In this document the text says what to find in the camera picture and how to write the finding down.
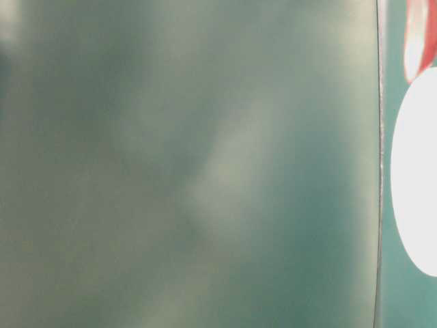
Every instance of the white circle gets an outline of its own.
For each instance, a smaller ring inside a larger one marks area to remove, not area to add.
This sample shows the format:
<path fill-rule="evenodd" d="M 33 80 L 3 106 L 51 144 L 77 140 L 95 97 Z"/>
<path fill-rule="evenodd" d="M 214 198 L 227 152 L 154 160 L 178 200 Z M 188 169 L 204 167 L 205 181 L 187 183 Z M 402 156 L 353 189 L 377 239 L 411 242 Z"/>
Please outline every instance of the white circle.
<path fill-rule="evenodd" d="M 391 151 L 391 195 L 407 254 L 437 277 L 437 68 L 408 89 Z"/>

